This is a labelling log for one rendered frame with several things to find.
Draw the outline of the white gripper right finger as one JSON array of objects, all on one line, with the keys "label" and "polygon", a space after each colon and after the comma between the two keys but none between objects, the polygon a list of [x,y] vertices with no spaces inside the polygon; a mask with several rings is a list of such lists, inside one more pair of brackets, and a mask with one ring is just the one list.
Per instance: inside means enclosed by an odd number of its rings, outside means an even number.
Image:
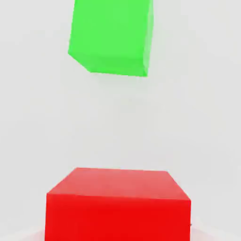
[{"label": "white gripper right finger", "polygon": [[208,235],[194,224],[191,224],[190,241],[208,241]]}]

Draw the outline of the small red cube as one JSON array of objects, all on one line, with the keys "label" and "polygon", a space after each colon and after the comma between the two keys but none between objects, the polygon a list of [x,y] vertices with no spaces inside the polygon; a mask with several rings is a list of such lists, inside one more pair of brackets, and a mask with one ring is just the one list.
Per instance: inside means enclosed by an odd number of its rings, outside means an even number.
[{"label": "small red cube", "polygon": [[46,196],[44,241],[190,241],[191,200],[166,171],[76,168]]}]

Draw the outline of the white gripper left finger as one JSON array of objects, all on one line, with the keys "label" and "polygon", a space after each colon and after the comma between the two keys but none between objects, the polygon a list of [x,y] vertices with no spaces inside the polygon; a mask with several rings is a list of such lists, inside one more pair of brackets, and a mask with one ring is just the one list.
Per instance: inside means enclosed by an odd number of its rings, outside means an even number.
[{"label": "white gripper left finger", "polygon": [[27,237],[27,241],[45,241],[45,230],[39,230]]}]

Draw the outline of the small green cube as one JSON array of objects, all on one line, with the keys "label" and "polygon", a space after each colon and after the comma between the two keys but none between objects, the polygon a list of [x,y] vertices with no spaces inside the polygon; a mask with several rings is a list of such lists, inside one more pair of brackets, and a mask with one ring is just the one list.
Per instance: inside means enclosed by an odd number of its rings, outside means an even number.
[{"label": "small green cube", "polygon": [[75,0],[68,54],[89,72],[146,77],[153,0]]}]

